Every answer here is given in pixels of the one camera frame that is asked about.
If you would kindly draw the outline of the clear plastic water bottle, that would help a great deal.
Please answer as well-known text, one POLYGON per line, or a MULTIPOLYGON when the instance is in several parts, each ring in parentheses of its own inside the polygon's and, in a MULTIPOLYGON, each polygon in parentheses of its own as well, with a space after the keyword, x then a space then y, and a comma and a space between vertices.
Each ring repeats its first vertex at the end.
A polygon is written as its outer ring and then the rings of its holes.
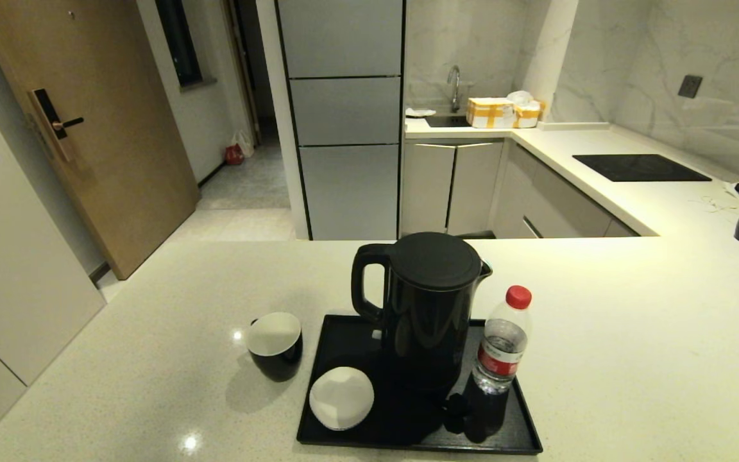
POLYGON ((504 301, 485 321, 472 377, 487 395, 508 392, 526 348, 530 343, 533 322, 530 313, 532 293, 523 286, 510 286, 504 301))

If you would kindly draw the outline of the black electric kettle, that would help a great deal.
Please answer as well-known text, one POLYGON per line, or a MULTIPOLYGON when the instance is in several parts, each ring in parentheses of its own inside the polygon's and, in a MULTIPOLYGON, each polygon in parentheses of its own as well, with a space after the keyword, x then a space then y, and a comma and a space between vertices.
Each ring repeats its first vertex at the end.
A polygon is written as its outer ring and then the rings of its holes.
POLYGON ((472 245, 448 234, 358 248, 352 306, 380 330, 382 363, 399 386, 433 392, 454 385, 476 289, 492 272, 472 245))

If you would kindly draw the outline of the beige cabinet door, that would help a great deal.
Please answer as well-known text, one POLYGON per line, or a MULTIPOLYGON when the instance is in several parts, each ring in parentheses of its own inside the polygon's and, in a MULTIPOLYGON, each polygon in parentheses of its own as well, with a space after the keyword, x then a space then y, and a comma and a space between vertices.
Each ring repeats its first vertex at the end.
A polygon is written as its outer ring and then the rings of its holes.
POLYGON ((454 179, 448 213, 448 233, 482 233, 489 228, 491 201, 500 167, 502 142, 455 147, 454 179))
POLYGON ((446 233, 455 147, 405 144, 401 191, 402 234, 446 233))

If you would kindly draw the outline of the tall grey fridge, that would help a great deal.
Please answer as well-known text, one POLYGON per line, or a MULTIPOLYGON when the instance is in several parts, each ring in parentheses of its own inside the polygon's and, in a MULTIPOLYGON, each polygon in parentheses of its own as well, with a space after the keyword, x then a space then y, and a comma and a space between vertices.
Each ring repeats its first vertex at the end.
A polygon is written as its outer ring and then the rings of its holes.
POLYGON ((405 0, 275 0, 313 240, 398 234, 405 0))

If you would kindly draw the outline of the red and white bag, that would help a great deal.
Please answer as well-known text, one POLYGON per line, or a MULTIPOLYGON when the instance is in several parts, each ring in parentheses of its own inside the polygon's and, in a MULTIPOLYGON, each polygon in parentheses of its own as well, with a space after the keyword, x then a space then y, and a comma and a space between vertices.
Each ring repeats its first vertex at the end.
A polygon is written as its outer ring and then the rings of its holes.
POLYGON ((224 150, 224 162, 227 166, 240 166, 247 158, 254 155, 255 146, 250 136, 243 130, 237 131, 224 150))

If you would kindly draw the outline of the cardboard box yellow tape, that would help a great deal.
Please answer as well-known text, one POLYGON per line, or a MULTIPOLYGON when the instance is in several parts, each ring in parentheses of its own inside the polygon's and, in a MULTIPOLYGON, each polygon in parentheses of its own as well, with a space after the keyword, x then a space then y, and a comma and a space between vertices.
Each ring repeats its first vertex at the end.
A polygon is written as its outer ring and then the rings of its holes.
POLYGON ((472 128, 513 128, 515 120, 515 105, 508 98, 468 99, 466 122, 472 128))

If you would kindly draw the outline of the white saucer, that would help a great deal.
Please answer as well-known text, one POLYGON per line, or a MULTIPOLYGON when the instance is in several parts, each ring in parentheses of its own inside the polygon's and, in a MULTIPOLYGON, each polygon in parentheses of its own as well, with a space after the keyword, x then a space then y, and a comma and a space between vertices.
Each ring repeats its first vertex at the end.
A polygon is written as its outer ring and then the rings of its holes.
POLYGON ((351 366, 338 366, 321 375, 309 392, 310 409, 329 430, 341 432, 358 426, 375 401, 370 378, 351 366))

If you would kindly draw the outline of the beige drawer cabinet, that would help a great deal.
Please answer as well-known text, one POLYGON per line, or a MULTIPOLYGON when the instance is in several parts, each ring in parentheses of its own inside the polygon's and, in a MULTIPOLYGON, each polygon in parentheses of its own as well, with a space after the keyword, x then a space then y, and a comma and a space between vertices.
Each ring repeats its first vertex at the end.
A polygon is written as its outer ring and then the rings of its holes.
POLYGON ((497 239, 593 239, 638 234, 517 143, 493 199, 497 239))

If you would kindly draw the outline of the black rectangular tray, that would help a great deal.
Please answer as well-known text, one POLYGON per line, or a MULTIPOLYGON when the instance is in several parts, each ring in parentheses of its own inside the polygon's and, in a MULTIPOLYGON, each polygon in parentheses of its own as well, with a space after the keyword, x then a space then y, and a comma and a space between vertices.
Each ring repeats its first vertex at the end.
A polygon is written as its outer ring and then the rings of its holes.
POLYGON ((308 445, 337 445, 390 450, 527 454, 543 451, 518 381, 502 395, 487 395, 471 374, 484 321, 472 319, 464 348, 463 368, 454 385, 434 392, 410 391, 396 385, 381 363, 380 339, 369 322, 358 316, 328 314, 323 318, 310 381, 338 366, 364 372, 373 385, 375 401, 356 427, 337 432, 323 427, 310 404, 300 415, 296 439, 308 445), (470 413, 464 433, 443 427, 443 404, 449 395, 467 398, 470 413))

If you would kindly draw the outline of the small box yellow tape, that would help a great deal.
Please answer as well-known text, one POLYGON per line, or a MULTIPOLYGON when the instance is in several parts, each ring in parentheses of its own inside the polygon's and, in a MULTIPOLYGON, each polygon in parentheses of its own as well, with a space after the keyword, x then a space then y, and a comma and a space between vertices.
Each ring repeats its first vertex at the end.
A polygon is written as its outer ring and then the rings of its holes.
POLYGON ((543 101, 532 99, 528 103, 513 103, 514 121, 511 124, 513 129, 535 128, 543 113, 545 113, 546 103, 543 101))

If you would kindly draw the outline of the dark window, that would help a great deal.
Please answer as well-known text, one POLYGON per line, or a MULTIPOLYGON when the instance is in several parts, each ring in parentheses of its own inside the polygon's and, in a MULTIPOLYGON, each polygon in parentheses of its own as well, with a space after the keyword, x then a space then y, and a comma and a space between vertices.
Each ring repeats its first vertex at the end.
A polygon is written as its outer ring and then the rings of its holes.
POLYGON ((182 0, 155 0, 180 87, 203 81, 182 0))

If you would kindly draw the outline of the black induction cooktop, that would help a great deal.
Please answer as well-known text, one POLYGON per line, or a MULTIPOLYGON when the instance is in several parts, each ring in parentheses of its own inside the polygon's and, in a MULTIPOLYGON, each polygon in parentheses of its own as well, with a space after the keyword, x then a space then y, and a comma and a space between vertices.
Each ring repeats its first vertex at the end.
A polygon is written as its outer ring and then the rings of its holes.
POLYGON ((711 178, 655 154, 574 155, 612 182, 710 182, 711 178))

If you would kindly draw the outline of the brown wooden door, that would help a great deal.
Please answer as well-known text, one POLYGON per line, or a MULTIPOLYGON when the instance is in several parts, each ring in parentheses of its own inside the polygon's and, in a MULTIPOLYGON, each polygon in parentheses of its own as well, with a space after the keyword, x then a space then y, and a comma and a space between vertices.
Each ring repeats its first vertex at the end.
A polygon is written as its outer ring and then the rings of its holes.
POLYGON ((0 66, 119 280, 196 210, 198 187, 136 0, 0 0, 0 66), (62 160, 28 97, 84 117, 62 160))

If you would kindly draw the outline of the white side cabinet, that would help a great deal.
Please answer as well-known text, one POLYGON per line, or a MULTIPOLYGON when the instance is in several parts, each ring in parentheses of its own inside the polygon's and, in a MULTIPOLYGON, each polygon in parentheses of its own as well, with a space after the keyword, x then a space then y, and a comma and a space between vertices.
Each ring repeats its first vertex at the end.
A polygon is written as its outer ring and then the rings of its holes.
POLYGON ((103 306, 0 132, 0 420, 103 306))

